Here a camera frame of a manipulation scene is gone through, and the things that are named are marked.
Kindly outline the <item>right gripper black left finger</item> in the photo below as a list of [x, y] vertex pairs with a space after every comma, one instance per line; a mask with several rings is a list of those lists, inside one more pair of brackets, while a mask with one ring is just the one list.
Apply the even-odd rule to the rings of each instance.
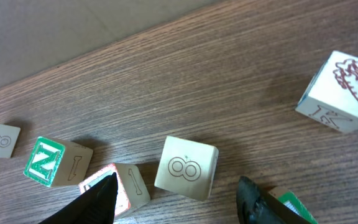
[[113, 224], [117, 195], [114, 172], [40, 224]]

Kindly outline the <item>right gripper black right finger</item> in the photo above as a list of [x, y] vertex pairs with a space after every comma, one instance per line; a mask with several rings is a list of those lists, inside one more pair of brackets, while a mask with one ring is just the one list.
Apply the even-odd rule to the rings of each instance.
[[241, 224], [310, 224], [246, 176], [239, 178], [236, 207]]

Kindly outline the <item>blue side wooden block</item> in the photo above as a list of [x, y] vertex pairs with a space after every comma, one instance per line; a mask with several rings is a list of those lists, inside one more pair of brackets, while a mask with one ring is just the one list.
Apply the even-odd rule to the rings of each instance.
[[154, 186], [205, 201], [211, 194], [218, 156], [215, 146], [167, 136]]

